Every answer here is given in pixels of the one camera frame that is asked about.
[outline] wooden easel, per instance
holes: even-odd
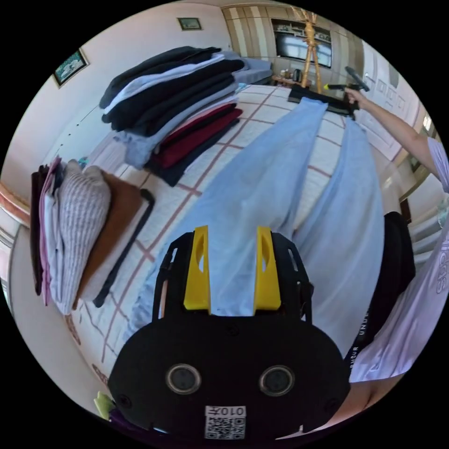
[[[317,74],[317,91],[321,93],[321,75],[319,73],[319,64],[317,58],[317,43],[315,41],[315,30],[313,26],[317,22],[317,15],[315,13],[308,13],[304,9],[300,8],[301,13],[295,8],[291,7],[293,10],[293,14],[295,17],[301,21],[305,22],[305,39],[304,41],[307,43],[307,56],[305,57],[305,66],[304,73],[301,80],[301,87],[306,87],[307,77],[309,75],[310,69],[310,59],[313,55],[313,61],[315,63],[315,70]]]

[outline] checkered bedspread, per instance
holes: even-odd
[[[288,88],[270,86],[249,86],[240,92],[240,123],[198,158],[174,188],[123,164],[124,148],[112,139],[112,134],[90,155],[90,165],[146,188],[156,198],[153,212],[125,259],[104,306],[97,309],[92,303],[80,301],[77,310],[66,317],[75,344],[105,384],[123,345],[122,334],[132,306],[165,239],[217,173],[296,106],[287,101],[289,93]],[[326,112],[308,167],[296,226],[307,217],[329,182],[340,154],[344,128],[343,117]]]

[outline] white t-shirt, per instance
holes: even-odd
[[[449,193],[449,161],[441,143],[428,145],[443,189]],[[399,296],[375,339],[355,359],[350,382],[380,380],[410,369],[440,318],[449,291],[449,219],[425,265]]]

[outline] hand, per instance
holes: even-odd
[[[346,88],[345,92],[348,94],[349,103],[354,104],[357,101],[360,109],[366,109],[369,100],[360,91]]]

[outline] ceiling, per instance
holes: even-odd
[[[279,1],[272,0],[259,0],[259,1],[251,1],[251,0],[180,0],[178,3],[201,3],[203,5],[212,5],[218,7],[224,6],[232,6],[232,5],[240,5],[242,3],[257,3],[258,5],[288,5],[288,3],[282,3]]]

